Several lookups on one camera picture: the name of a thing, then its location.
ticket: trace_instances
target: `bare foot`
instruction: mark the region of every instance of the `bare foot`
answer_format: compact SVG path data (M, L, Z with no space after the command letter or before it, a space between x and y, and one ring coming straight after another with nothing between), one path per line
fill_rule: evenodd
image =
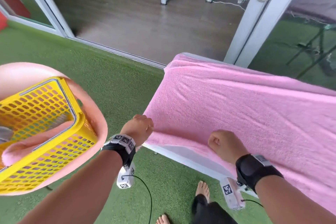
M164 214L164 215L160 216L157 219L156 224L170 224L167 215Z
M196 190L196 196L199 194L204 195L208 203L210 203L210 191L208 185L205 182L199 181Z

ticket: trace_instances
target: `fist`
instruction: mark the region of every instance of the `fist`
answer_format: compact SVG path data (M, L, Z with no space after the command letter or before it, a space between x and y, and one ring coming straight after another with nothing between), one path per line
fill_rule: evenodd
M136 114L121 129L120 134L132 137L136 146L142 145L154 130L154 123L146 115Z
M246 154L249 154L240 139L231 131L217 130L211 133L209 147L224 161L233 165Z

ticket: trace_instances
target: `forearm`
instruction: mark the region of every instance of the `forearm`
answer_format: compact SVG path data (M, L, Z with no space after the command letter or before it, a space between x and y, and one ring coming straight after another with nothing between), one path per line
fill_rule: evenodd
M336 216L279 176L266 176L255 190L274 224L336 223Z
M19 224L93 224L103 209L122 167L115 151L104 150L63 182Z

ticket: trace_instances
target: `person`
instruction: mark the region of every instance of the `person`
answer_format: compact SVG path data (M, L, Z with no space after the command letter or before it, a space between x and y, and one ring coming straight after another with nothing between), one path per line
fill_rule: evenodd
M148 139L153 128L152 119L137 114L123 126L120 134L132 137L136 146L140 146ZM240 139L230 131L212 132L208 145L221 159L232 164L249 154ZM101 151L95 159L48 194L19 223L93 224L107 201L122 164L122 158L116 151ZM255 191L274 224L336 223L335 215L280 176L269 175L261 178L255 185ZM217 203L208 203L209 188L205 183L199 183L197 196L205 198L206 202L203 200L202 205L200 201L194 201L193 224L235 223L232 222L233 219L231 222L221 219L226 215ZM166 215L162 215L157 223L169 224L169 220Z

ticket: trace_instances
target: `basket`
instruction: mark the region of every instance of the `basket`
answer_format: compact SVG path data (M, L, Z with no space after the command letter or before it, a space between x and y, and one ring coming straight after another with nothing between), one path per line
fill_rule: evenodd
M12 143L48 130L61 115L73 120L69 128L10 167L2 166L0 194L36 188L98 140L64 78L49 78L0 101L0 124L14 131L10 142L0 144L0 154Z

